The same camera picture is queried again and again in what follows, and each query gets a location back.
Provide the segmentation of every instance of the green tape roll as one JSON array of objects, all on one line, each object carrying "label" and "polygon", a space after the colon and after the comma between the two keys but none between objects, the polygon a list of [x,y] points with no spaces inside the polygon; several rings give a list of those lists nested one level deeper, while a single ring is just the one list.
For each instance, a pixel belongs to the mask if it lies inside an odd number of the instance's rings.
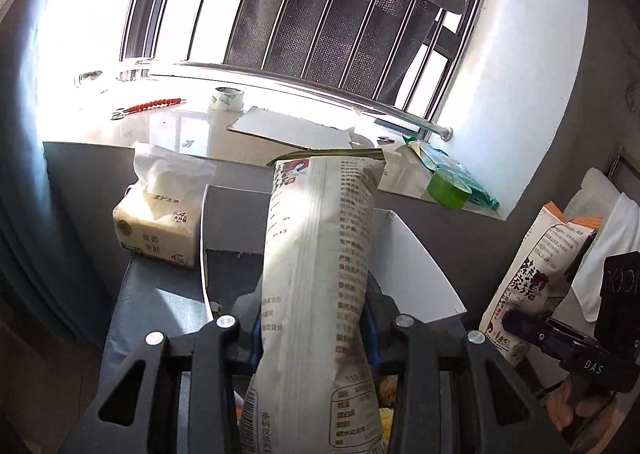
[{"label": "green tape roll", "polygon": [[449,170],[438,168],[427,186],[431,197],[450,209],[459,210],[471,197],[471,188]]}]

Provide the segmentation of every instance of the blue curtain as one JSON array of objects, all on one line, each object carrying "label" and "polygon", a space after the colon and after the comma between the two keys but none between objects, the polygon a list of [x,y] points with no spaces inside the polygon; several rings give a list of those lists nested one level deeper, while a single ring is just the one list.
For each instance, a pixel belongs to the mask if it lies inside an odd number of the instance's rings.
[{"label": "blue curtain", "polygon": [[36,131],[36,35],[45,4],[15,0],[0,22],[0,280],[58,338],[101,346],[111,299],[52,192]]}]

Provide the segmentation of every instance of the wooden floor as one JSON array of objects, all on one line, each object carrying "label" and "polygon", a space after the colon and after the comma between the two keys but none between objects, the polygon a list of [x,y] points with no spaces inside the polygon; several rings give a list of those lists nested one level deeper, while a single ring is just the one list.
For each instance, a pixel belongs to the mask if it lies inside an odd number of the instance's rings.
[{"label": "wooden floor", "polygon": [[0,407],[24,440],[54,454],[96,394],[102,353],[43,329],[31,335],[0,323]]}]

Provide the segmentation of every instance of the white tape roll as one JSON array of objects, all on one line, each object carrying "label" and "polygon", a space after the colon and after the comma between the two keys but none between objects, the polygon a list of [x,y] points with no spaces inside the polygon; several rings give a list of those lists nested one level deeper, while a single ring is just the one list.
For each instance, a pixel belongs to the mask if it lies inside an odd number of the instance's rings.
[{"label": "white tape roll", "polygon": [[244,91],[233,87],[216,87],[209,106],[215,110],[240,112],[244,107]]}]

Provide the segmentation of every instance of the wall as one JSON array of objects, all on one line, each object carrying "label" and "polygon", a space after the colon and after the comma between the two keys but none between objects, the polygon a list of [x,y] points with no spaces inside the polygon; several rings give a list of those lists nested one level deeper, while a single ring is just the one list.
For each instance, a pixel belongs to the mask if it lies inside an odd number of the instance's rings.
[{"label": "wall", "polygon": [[[640,33],[619,0],[589,1],[582,59],[564,117],[506,221],[453,212],[418,199],[378,196],[377,206],[397,212],[449,278],[466,306],[468,326],[479,322],[540,207],[550,200],[564,207],[590,167],[604,171],[620,145],[640,142],[638,111],[629,112],[625,102],[628,84],[640,80]],[[52,151],[63,145],[64,153]],[[85,223],[77,221],[76,226],[81,234],[81,227],[94,233],[89,250],[94,261],[109,264],[113,260],[106,281],[114,293],[124,274],[124,267],[115,264],[117,254],[126,252],[108,244],[115,241],[111,209],[132,180],[132,151],[46,144],[45,152],[52,181],[65,204],[84,207]]]},{"label": "wall", "polygon": [[551,145],[582,54],[588,0],[484,0],[440,125],[506,217]]}]

